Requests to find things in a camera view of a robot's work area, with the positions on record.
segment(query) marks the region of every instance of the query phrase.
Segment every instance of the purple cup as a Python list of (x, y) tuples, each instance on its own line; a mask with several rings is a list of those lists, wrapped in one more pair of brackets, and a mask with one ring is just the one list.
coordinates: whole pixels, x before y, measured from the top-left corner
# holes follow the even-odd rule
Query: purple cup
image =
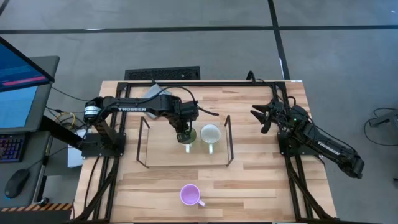
[(205, 206), (205, 203), (200, 200), (200, 190), (194, 184), (187, 184), (181, 188), (180, 199), (185, 205), (199, 203), (199, 205)]

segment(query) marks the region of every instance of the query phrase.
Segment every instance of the computer monitor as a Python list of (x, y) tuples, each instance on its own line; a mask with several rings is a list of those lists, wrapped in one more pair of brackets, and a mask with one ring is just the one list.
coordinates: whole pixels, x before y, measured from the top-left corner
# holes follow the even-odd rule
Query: computer monitor
[(0, 37), (0, 92), (54, 82), (54, 78)]

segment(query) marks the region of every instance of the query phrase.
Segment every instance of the computer mouse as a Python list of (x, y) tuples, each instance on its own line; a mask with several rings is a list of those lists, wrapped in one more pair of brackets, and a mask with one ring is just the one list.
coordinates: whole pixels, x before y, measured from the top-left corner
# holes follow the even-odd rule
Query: computer mouse
[(24, 188), (30, 172), (27, 169), (20, 169), (15, 172), (6, 184), (4, 193), (7, 198), (17, 197)]

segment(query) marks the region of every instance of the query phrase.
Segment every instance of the concrete floor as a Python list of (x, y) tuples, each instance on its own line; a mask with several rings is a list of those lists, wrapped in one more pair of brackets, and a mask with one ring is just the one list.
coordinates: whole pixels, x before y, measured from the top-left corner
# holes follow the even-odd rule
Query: concrete floor
[[(274, 3), (280, 26), (398, 24), (398, 2), (393, 0)], [(271, 24), (265, 0), (11, 0), (0, 16), (0, 30)], [(398, 189), (392, 178), (398, 176), (398, 147), (369, 142), (363, 124), (375, 108), (398, 107), (398, 30), (296, 30), (281, 35), (290, 77), (304, 81), (314, 121), (354, 146), (366, 163), (358, 180), (326, 162), (338, 217), (396, 223)], [(240, 79), (248, 70), (258, 78), (282, 78), (273, 31), (2, 36), (28, 56), (59, 55), (54, 86), (85, 99), (98, 95), (103, 80), (123, 79), (125, 69), (199, 65), (202, 79)], [(83, 105), (56, 91), (48, 102), (70, 111), (82, 111)], [(369, 135), (397, 143), (388, 125), (369, 130)], [(45, 194), (55, 202), (74, 197), (76, 181), (64, 180), (53, 177), (46, 186)], [(69, 190), (56, 190), (66, 185)]]

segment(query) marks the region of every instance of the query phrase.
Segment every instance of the wooden table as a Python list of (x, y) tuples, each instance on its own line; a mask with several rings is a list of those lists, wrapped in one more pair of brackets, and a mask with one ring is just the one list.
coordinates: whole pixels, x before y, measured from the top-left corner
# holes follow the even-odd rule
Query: wooden table
[[(117, 83), (103, 82), (100, 95), (114, 96)], [(297, 104), (309, 112), (303, 83), (286, 81), (286, 86), (288, 95), (294, 96)], [(272, 125), (267, 134), (261, 134), (261, 125), (250, 114), (252, 105), (264, 105), (271, 100), (271, 89), (266, 86), (187, 88), (193, 92), (202, 108), (220, 114), (220, 117), (215, 117), (200, 112), (198, 121), (224, 121), (227, 115), (231, 116), (234, 161), (229, 167), (186, 166), (147, 169), (136, 161), (139, 119), (145, 115), (128, 113), (126, 150), (120, 159), (111, 222), (293, 221), (294, 213), (285, 161), (279, 153), (276, 138), (277, 126)], [(131, 97), (140, 97), (147, 89), (133, 87)], [(190, 95), (184, 90), (169, 90), (183, 101), (191, 100)], [(325, 211), (335, 217), (336, 212), (323, 164), (313, 156), (302, 156), (302, 160), (309, 191)], [(94, 157), (84, 161), (75, 197), (76, 215), (83, 210), (88, 178), (94, 161)], [(101, 165), (102, 158), (95, 168), (88, 201), (98, 188)], [(201, 198), (206, 202), (205, 207), (189, 207), (180, 201), (179, 192), (185, 184), (195, 184), (200, 188)], [(302, 194), (299, 190), (297, 192), (301, 213), (305, 217)], [(101, 203), (100, 218), (104, 217), (107, 198), (106, 192)]]

